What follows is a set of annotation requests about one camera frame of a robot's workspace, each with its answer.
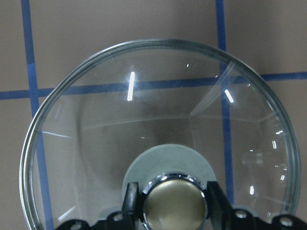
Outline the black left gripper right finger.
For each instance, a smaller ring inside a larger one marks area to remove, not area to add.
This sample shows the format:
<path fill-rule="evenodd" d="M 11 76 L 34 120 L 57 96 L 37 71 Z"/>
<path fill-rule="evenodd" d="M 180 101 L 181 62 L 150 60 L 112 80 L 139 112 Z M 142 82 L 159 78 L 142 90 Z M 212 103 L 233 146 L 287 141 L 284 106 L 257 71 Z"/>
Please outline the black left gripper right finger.
<path fill-rule="evenodd" d="M 217 182 L 207 183 L 209 219 L 214 230 L 230 230 L 233 208 Z"/>

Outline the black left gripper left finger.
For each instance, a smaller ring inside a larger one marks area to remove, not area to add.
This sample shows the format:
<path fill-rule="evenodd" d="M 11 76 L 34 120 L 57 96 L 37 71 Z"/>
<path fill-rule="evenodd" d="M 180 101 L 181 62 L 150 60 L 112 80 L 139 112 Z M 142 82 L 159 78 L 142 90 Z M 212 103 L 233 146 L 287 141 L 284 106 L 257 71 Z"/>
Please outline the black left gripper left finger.
<path fill-rule="evenodd" d="M 127 184 L 124 201 L 122 205 L 122 216 L 127 230 L 136 230 L 138 227 L 138 197 L 139 184 L 138 182 L 130 182 Z"/>

